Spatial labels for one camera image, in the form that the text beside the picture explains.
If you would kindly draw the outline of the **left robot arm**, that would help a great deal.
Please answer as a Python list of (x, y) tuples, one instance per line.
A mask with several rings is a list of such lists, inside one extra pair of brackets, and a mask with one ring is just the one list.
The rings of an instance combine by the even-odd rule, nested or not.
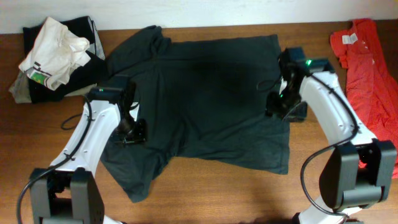
[(30, 194), (34, 223), (114, 223), (95, 181), (100, 157), (112, 134), (124, 144), (142, 138), (134, 101), (136, 83), (118, 74), (92, 88), (84, 97), (81, 118), (67, 145), (46, 169), (32, 171), (16, 205), (22, 223), (22, 200)]

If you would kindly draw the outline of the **dark green t-shirt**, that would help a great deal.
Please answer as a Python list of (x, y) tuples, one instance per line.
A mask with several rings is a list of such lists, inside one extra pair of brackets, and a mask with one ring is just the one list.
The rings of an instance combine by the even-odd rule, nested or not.
[(216, 160), (286, 174), (286, 121), (265, 114), (264, 82), (276, 89), (276, 35), (172, 42), (159, 26), (140, 30), (107, 58), (109, 73), (137, 85), (147, 139), (123, 146), (111, 137), (101, 161), (132, 202), (149, 195), (151, 182), (175, 157)]

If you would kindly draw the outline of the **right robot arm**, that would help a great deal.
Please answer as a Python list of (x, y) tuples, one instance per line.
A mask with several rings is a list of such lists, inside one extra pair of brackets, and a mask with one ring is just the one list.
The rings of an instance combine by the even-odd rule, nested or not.
[[(390, 140), (379, 140), (360, 120), (327, 59), (306, 58), (302, 48), (296, 47), (285, 49), (278, 64), (281, 87), (269, 94), (266, 113), (287, 119), (306, 103), (328, 140), (327, 147), (302, 165), (300, 184), (311, 206), (296, 213), (292, 223), (353, 223), (352, 214), (388, 198), (396, 147)], [(305, 170), (311, 160), (327, 151), (331, 155), (319, 177), (320, 196), (312, 199)]]

